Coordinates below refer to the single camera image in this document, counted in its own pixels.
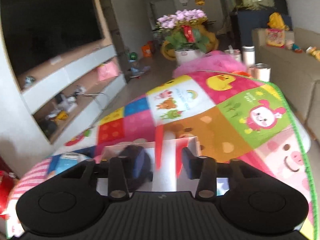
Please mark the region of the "white red foam stick toy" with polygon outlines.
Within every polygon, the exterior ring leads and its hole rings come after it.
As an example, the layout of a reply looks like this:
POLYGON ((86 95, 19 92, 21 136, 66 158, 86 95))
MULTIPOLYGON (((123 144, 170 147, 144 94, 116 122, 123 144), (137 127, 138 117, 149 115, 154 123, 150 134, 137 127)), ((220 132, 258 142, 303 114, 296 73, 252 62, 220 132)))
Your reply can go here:
POLYGON ((166 131, 163 124, 155 131, 155 170, 153 192, 175 192, 182 170, 182 149, 189 144, 189 138, 176 138, 175 133, 166 131))

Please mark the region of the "blue tissue pack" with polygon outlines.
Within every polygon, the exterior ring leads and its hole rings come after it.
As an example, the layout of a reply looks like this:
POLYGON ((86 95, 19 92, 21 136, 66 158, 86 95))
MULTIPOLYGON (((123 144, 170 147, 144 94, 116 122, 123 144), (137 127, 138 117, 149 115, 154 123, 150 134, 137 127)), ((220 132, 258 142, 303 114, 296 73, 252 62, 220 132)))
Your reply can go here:
POLYGON ((80 153, 74 153, 74 152, 68 152, 63 153, 59 155, 57 159, 57 165, 55 167, 55 174, 60 174, 64 172, 65 170, 77 165, 78 163, 89 159, 88 156, 80 154, 80 153))

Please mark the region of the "pink cardboard box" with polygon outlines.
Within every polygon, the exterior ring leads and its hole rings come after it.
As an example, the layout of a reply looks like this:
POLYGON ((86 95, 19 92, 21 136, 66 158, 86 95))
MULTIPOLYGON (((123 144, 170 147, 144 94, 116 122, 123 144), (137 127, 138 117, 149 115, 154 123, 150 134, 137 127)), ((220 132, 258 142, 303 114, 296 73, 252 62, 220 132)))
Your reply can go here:
POLYGON ((122 142, 104 147, 102 154, 94 159, 100 163, 122 154, 127 146, 137 146, 142 150, 137 158, 138 164, 132 168, 131 178, 127 180, 129 193, 135 191, 175 192, 190 191, 196 193, 198 179, 190 180, 185 168, 176 171, 176 165, 182 159, 182 149, 187 147, 195 156, 200 155, 200 143, 197 137, 165 139, 161 152, 160 167, 156 167, 155 142, 122 142))

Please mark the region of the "colourful cartoon play mat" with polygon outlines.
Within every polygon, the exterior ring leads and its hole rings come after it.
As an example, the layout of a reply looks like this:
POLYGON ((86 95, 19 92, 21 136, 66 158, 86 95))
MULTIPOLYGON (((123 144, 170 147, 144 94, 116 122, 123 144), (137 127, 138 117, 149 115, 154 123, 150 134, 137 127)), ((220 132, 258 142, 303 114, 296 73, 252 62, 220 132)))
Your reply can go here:
POLYGON ((176 138, 197 137, 200 154, 226 163, 240 159, 300 191, 309 205, 301 232, 317 239, 319 218, 309 160, 309 136, 280 89, 269 82, 215 71, 196 71, 170 80, 103 117, 34 165, 9 198, 7 236, 20 236, 16 215, 22 194, 55 176, 59 155, 90 158, 122 142, 155 142, 156 126, 176 138))

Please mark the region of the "white wood TV cabinet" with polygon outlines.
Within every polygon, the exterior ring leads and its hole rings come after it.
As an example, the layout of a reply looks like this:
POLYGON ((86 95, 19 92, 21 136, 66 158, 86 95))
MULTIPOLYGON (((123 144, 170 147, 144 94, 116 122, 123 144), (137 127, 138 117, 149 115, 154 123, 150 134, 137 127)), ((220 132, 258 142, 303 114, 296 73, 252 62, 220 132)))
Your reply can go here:
POLYGON ((89 128, 125 87, 116 49, 99 0, 94 0, 102 39, 16 75, 1 21, 1 133, 19 149, 59 147, 89 128), (117 64, 117 77, 98 81, 97 67, 117 64))

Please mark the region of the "pink gift bag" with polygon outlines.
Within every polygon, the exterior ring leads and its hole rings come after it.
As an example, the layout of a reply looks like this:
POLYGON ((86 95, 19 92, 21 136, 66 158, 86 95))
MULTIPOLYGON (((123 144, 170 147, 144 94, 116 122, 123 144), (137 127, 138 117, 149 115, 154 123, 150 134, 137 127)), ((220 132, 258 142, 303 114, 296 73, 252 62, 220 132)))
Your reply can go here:
POLYGON ((103 82, 105 80, 117 77, 120 71, 118 66, 113 61, 108 61, 97 67, 98 81, 103 82))

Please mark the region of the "orange paper bag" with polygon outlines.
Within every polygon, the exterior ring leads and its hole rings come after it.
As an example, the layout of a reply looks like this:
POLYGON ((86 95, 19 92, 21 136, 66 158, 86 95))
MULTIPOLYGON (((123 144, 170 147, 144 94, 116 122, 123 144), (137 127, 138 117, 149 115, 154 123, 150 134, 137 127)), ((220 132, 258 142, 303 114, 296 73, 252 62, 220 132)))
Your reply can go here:
POLYGON ((141 47, 143 57, 152 57, 152 46, 145 44, 141 47))

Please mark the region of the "white thermos cup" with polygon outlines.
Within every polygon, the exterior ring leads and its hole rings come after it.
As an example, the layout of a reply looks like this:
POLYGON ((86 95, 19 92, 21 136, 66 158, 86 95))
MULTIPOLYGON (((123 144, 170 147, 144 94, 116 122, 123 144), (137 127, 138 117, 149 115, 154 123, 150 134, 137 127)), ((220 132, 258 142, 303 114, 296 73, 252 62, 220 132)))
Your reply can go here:
POLYGON ((242 60, 247 67, 255 65, 255 46, 242 47, 242 60))

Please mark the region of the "yellow bear plush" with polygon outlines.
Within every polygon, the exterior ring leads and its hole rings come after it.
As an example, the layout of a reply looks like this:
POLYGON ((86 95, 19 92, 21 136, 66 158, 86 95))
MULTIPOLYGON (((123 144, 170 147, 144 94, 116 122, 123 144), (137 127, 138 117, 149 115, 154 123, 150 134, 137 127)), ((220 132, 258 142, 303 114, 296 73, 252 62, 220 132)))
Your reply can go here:
POLYGON ((208 53, 218 49, 219 40, 216 35, 208 31, 205 26, 193 26, 192 31, 195 43, 188 42, 181 28, 172 31, 171 34, 165 38, 165 41, 161 46, 162 55, 166 59, 175 61, 175 51, 199 50, 203 53, 208 53))

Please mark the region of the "beige sofa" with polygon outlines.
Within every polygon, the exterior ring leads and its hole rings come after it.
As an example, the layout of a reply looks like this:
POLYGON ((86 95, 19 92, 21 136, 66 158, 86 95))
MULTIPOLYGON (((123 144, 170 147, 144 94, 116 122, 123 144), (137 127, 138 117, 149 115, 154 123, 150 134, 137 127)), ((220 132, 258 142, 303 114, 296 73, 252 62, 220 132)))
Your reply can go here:
POLYGON ((271 67, 275 83, 298 119, 319 139, 319 61, 306 52, 295 53, 266 44, 266 29, 252 31, 255 59, 271 67))

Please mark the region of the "purple orchid flower pot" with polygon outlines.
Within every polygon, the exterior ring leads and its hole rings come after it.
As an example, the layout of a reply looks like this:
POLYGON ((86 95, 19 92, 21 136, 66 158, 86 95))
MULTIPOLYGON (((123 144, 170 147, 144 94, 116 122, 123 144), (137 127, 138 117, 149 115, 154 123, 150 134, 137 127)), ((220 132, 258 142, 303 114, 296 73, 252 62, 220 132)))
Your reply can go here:
MULTIPOLYGON (((193 26, 203 25, 206 28, 208 23, 208 17, 206 13, 201 9, 193 10, 178 10, 171 15, 163 15, 157 19, 158 31, 163 34, 164 41, 167 36, 171 34, 172 31, 182 29, 184 36, 187 38, 188 42, 195 43, 195 38, 193 37, 193 26)), ((189 50, 189 51, 175 51, 176 62, 178 65, 188 62, 190 60, 201 57, 205 53, 199 50, 189 50)))

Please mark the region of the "red cartoon gift bag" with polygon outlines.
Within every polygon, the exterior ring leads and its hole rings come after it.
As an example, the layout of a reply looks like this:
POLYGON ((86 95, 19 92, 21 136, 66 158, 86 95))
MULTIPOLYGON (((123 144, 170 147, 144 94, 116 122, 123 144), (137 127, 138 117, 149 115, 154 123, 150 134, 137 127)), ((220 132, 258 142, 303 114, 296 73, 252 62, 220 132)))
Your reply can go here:
POLYGON ((266 29, 266 44, 283 48, 285 46, 285 31, 280 29, 266 29))

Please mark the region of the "yellow backpack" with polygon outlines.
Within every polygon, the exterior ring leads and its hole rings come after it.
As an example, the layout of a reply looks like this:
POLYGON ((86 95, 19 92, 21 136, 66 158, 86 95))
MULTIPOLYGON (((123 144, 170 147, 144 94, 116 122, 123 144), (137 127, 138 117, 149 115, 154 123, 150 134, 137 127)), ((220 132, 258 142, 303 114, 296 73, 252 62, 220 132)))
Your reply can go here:
POLYGON ((267 25, 271 29, 289 31, 289 26, 285 24, 281 14, 278 12, 274 12, 269 16, 269 22, 267 25))

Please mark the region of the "dark fish tank cabinet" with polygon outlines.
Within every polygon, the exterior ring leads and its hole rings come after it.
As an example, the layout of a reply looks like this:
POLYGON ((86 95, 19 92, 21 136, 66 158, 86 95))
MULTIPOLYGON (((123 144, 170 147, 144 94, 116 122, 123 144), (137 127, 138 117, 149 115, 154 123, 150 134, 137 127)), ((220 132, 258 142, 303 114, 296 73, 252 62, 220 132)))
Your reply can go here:
POLYGON ((234 43, 237 49, 252 46, 252 31, 269 27, 269 16, 274 12, 281 15, 287 30, 292 30, 286 0, 231 0, 230 20, 234 43))

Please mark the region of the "black television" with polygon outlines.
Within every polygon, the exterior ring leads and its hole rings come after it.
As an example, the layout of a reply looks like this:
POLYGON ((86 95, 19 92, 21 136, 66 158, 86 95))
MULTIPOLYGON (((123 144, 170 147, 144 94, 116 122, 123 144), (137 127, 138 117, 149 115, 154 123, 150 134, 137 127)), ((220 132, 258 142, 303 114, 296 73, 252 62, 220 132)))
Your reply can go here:
POLYGON ((103 37, 94 0, 1 0, 1 21, 16 75, 103 37))

